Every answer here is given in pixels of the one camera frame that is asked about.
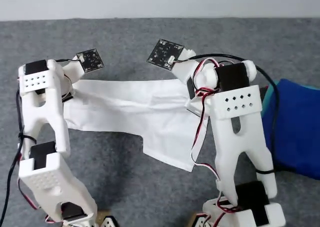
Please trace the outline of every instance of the wooden block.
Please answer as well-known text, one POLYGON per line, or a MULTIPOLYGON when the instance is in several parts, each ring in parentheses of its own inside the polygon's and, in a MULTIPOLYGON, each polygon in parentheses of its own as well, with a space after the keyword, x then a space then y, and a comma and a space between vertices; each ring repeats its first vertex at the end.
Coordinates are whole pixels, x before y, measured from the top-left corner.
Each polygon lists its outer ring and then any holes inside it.
POLYGON ((101 226, 106 216, 110 215, 110 211, 108 210, 100 210, 96 216, 96 223, 101 226))

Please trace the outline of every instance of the black circuit board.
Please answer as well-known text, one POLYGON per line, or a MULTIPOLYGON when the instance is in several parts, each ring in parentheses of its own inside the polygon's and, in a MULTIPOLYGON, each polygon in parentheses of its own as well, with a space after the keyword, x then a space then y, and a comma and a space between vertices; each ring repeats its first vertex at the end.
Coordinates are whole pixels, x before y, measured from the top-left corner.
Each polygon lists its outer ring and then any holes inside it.
POLYGON ((171 71, 175 63, 168 63, 169 58, 174 56, 174 60, 177 60, 183 49, 181 44, 159 39, 147 62, 171 71))
POLYGON ((85 73, 99 70, 104 67, 104 63, 96 48, 79 52, 76 54, 85 73))

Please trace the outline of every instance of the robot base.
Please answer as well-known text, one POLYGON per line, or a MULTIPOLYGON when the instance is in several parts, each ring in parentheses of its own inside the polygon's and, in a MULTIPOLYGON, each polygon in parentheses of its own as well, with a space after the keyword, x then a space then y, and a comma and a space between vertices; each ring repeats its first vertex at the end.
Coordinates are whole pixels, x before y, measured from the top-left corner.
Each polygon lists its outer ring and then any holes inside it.
MULTIPOLYGON (((211 199, 203 205, 203 212, 211 216, 205 225, 203 223, 206 216, 194 215, 188 227, 212 227, 217 218, 222 214, 222 210, 214 205, 216 202, 217 199, 211 199)), ((263 227, 283 227, 286 225, 285 216, 280 204, 270 203, 265 205, 264 208, 271 222, 263 225, 263 227)), ((252 211, 247 209, 235 213, 226 213, 220 220, 218 227, 257 227, 257 225, 252 211)))
POLYGON ((97 213, 96 221, 99 227, 119 227, 116 219, 110 215, 110 211, 100 210, 97 213))

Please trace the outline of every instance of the red and white wire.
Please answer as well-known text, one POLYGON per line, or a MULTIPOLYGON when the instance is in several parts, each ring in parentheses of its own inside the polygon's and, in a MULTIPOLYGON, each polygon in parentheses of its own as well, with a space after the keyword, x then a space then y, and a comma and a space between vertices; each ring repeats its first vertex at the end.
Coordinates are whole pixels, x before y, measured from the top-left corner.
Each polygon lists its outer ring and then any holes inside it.
MULTIPOLYGON (((22 154, 20 153, 20 155, 19 155, 19 160, 18 160, 18 165, 19 165, 19 163, 20 163, 21 160, 22 160, 22 154)), ((23 198, 28 202, 28 204, 29 204, 34 210, 40 209, 40 206, 37 206, 37 205, 33 202, 33 200, 32 200, 27 194, 25 194, 25 193, 23 192, 23 190, 21 189, 21 179, 20 179, 19 177, 16 179, 16 184, 17 184, 17 186, 18 186, 18 189, 19 189, 21 195, 22 195, 23 198)))
POLYGON ((46 215, 46 216, 44 217, 44 221, 45 221, 47 224, 54 224, 54 223, 56 223, 53 219, 50 218, 49 215, 46 215))
POLYGON ((223 216, 225 215, 226 213, 222 213, 220 214, 220 216, 216 219, 216 221, 214 222, 214 224, 212 225, 212 227, 218 227, 218 224, 220 223, 221 219, 223 218, 223 216))
MULTIPOLYGON (((195 68, 194 72, 193 72, 193 80, 195 79, 195 76, 196 74, 202 70, 203 66, 204 66, 204 63, 206 61, 210 61, 212 63, 214 63, 214 65, 216 67, 219 66, 218 62, 214 59, 214 58, 206 58, 204 60, 202 60, 198 65, 197 67, 195 68)), ((214 175, 215 177, 219 180, 219 175, 217 173, 217 171, 208 163, 197 163, 195 160, 194 160, 194 157, 193 157, 193 149, 197 143, 197 140, 198 140, 198 137, 199 137, 199 133, 200 133, 200 130, 201 130, 201 127, 202 127, 202 124, 204 122, 204 118, 205 118, 205 101, 206 101, 206 97, 210 96, 210 95, 213 95, 216 90, 215 89, 211 89, 209 87, 201 87, 201 88, 196 88, 196 91, 195 91, 195 94, 196 96, 198 97, 201 97, 201 103, 202 103, 202 112, 201 112, 201 116, 200 116, 200 122, 199 122, 199 125, 196 129, 196 133, 195 133, 195 137, 194 137, 194 140, 193 140, 193 145, 191 147, 191 151, 190 151, 190 156, 191 156, 191 159, 193 161, 193 164, 196 165, 196 166, 203 166, 203 167, 206 167, 208 168, 214 175)))

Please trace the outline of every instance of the black cable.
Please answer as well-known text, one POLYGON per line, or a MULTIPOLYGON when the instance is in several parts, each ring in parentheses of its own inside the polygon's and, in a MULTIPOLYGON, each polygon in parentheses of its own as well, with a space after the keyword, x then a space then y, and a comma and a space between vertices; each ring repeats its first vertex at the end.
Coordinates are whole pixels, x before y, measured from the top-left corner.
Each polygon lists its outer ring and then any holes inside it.
MULTIPOLYGON (((201 58, 208 58, 208 57, 222 57, 222 58, 228 58, 228 59, 233 59, 233 60, 237 60, 237 61, 245 61, 245 58, 241 58, 235 55, 231 55, 231 54, 225 54, 225 53, 207 53, 207 54, 200 54, 200 55, 195 55, 191 58, 188 59, 184 59, 184 60, 178 60, 177 62, 185 62, 185 61, 189 61, 189 60, 197 60, 197 59, 201 59, 201 58)), ((277 88, 277 85, 275 84, 275 82, 272 80, 272 78, 259 66, 255 66, 256 70, 259 71, 266 79, 267 81, 272 85, 273 89, 274 89, 274 94, 275 94, 275 108, 274 108, 274 114, 273 114, 273 119, 272 119, 272 129, 271 129, 271 135, 270 135, 270 142, 271 142, 271 155, 273 158, 273 161, 275 163, 276 166, 278 166, 279 169, 282 170, 288 170, 288 169, 284 169, 283 166, 281 166, 277 163, 277 159, 276 159, 276 125, 277 125, 277 118, 278 118, 278 114, 279 114, 279 104, 280 104, 280 95, 279 95, 279 90, 277 88)))
POLYGON ((225 59, 225 60, 221 60, 218 62, 218 64, 222 64, 222 63, 229 63, 229 64, 234 64, 231 60, 225 59))
POLYGON ((55 62, 67 62, 67 61, 71 61, 71 62, 80 62, 80 59, 69 59, 69 58, 61 58, 61 59, 56 59, 55 62))
POLYGON ((5 220, 5 216, 6 216, 6 212, 7 212, 7 208, 8 208, 9 196, 10 196, 11 177, 13 175, 16 164, 19 161, 21 149, 22 149, 22 146, 24 143, 24 139, 28 138, 28 139, 33 140, 36 143, 36 140, 33 137, 28 136, 28 135, 24 135, 24 128, 23 128, 22 115, 21 115, 21 109, 20 109, 20 91, 19 91, 19 89, 17 90, 16 95, 15 95, 15 103, 16 103, 16 110, 17 110, 17 114, 18 114, 18 124, 19 124, 19 135, 18 135, 19 146, 18 146, 18 150, 14 156, 13 162, 10 166, 8 177, 6 180, 6 194, 5 194, 5 200, 4 200, 3 210, 2 210, 1 219, 0 219, 0 227, 2 227, 4 220, 5 220))

